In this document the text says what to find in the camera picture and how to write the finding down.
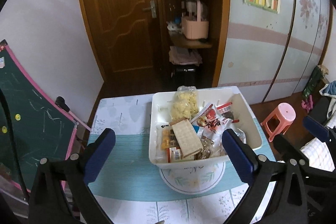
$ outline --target pink basket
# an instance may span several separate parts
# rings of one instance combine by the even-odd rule
[[[201,2],[197,0],[197,21],[190,16],[182,17],[182,31],[187,39],[208,38],[209,22],[201,21]]]

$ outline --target wooden door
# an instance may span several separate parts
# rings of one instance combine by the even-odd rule
[[[151,0],[83,0],[98,58],[116,85],[157,77],[162,60],[158,4]]]

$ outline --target wooden shelf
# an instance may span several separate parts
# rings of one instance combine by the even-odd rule
[[[174,46],[181,48],[211,48],[212,44],[200,42],[199,40],[186,39],[183,34],[174,31],[168,31],[170,39]]]

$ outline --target pink plastic stool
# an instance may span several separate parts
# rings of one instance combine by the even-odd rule
[[[267,122],[271,118],[276,118],[279,120],[279,125],[277,128],[272,132],[269,127]],[[281,103],[279,104],[272,112],[270,115],[267,116],[267,118],[261,123],[262,126],[265,127],[267,134],[269,135],[269,141],[272,142],[274,139],[275,135],[278,135],[280,133],[285,134],[287,129],[290,127],[292,122],[295,120],[296,113],[293,107],[290,104],[287,103]]]

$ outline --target door lock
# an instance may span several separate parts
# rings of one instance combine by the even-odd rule
[[[152,11],[152,18],[156,18],[155,0],[151,0],[150,3],[151,3],[150,7],[142,8],[142,10],[144,12],[151,10]]]

